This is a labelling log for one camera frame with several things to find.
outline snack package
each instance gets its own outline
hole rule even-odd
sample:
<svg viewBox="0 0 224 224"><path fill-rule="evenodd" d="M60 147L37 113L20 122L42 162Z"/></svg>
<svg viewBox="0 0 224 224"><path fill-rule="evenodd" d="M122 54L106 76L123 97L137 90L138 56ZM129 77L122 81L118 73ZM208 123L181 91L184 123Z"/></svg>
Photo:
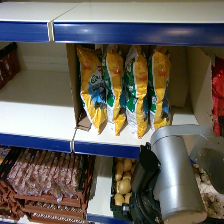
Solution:
<svg viewBox="0 0 224 224"><path fill-rule="evenodd" d="M67 153L65 156L65 160L63 163L63 166L61 167L61 171L59 174L59 187L61 189L61 192L65 195L65 185L66 185L66 174L68 172L68 166L69 166L69 161L70 161L70 154Z"/></svg>
<svg viewBox="0 0 224 224"><path fill-rule="evenodd" d="M39 169L41 164L43 163L45 157L46 157L47 151L42 151L41 155L37 161L36 166L34 167L33 173L31 174L31 177L27 180L27 185L29 185L29 195L33 196L40 196L42 194L42 189L39 185Z"/></svg>
<svg viewBox="0 0 224 224"><path fill-rule="evenodd" d="M101 49L91 50L78 45L76 50L80 62L80 96L83 108L100 133L100 125L107 119Z"/></svg>
<svg viewBox="0 0 224 224"><path fill-rule="evenodd" d="M54 161L54 158L55 158L55 152L52 152L49 160L47 161L47 163L46 163L46 165L43 169L43 172L42 172L42 175L41 175L41 178L40 178L40 187L42 188L42 191L45 190L45 187L47 185L47 178L49 176L49 172L51 170L51 165Z"/></svg>
<svg viewBox="0 0 224 224"><path fill-rule="evenodd" d="M22 166L22 163L24 162L29 150L27 149L24 153L21 152L18 159L16 160L14 166L10 170L8 176L7 176L7 181L11 186L13 186L13 180L15 179L20 167Z"/></svg>
<svg viewBox="0 0 224 224"><path fill-rule="evenodd" d="M32 160L31 153L28 153L28 155L26 156L25 160L23 161L15 179L13 180L13 185L12 186L18 194L21 191L20 187L21 187L23 178L26 174L26 170L27 170L27 168L29 168L30 160Z"/></svg>
<svg viewBox="0 0 224 224"><path fill-rule="evenodd" d="M61 156L59 157L58 165L55 170L55 174L52 180L50 193L51 195L57 200L57 202L60 202L63 198L63 194L61 192L61 189L59 187L59 176L61 172L61 167L63 166L65 159L65 153L61 153Z"/></svg>
<svg viewBox="0 0 224 224"><path fill-rule="evenodd" d="M20 72L15 42L0 50L0 89Z"/></svg>
<svg viewBox="0 0 224 224"><path fill-rule="evenodd" d="M31 166L29 167L29 169L27 170L27 175L24 178L25 179L25 187L24 187L24 192L23 192L24 195L38 194L38 192L35 188L34 189L31 188L32 184L30 184L30 183L32 183L32 173L33 173L33 170L35 169L35 166L36 166L39 158L40 158L40 153L39 153L39 151L37 151L34 161L31 164Z"/></svg>
<svg viewBox="0 0 224 224"><path fill-rule="evenodd" d="M118 45L108 45L102 62L103 79L106 86L107 118L116 136L126 120L123 63Z"/></svg>
<svg viewBox="0 0 224 224"><path fill-rule="evenodd" d="M212 99L213 99L212 114L214 116L213 130L217 136L224 137L224 85L223 83L224 83L223 70L212 66Z"/></svg>
<svg viewBox="0 0 224 224"><path fill-rule="evenodd" d="M45 189L44 189L44 193L47 194L48 191L51 189L51 185L53 183L53 177L57 168L57 164L58 164L58 157L54 158L54 162L52 164L51 170L49 172L49 175L47 177L46 180L46 185L45 185Z"/></svg>
<svg viewBox="0 0 224 224"><path fill-rule="evenodd" d="M71 158L69 161L68 166L68 172L65 177L65 189L64 189L64 195L67 198L71 198L73 196L72 191L70 190L71 180L72 180L72 172L73 172L73 166L75 162L75 155L71 153Z"/></svg>
<svg viewBox="0 0 224 224"><path fill-rule="evenodd" d="M126 114L132 132L141 138L148 125L148 67L141 46L131 46L125 62Z"/></svg>
<svg viewBox="0 0 224 224"><path fill-rule="evenodd" d="M166 47L156 49L149 58L148 99L151 129L170 124L168 83L171 63Z"/></svg>

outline store shelf unit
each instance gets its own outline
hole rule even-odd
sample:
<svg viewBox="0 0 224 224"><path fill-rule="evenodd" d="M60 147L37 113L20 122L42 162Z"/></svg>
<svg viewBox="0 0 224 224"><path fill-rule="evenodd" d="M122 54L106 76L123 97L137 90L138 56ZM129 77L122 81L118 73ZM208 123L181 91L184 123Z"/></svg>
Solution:
<svg viewBox="0 0 224 224"><path fill-rule="evenodd" d="M75 121L67 73L21 71L0 91L0 105L0 144L71 152Z"/></svg>
<svg viewBox="0 0 224 224"><path fill-rule="evenodd" d="M171 113L173 125L198 124L189 108L173 107ZM107 124L100 135L96 134L94 128L91 128L89 132L77 130L73 140L74 151L90 155L137 159L140 145L150 142L151 136L152 131L148 130L141 139L138 139L128 125L121 131L120 136L115 136Z"/></svg>
<svg viewBox="0 0 224 224"><path fill-rule="evenodd" d="M4 2L0 7L0 41L49 42L51 22L75 3Z"/></svg>
<svg viewBox="0 0 224 224"><path fill-rule="evenodd" d="M80 3L54 21L56 42L221 46L223 2Z"/></svg>

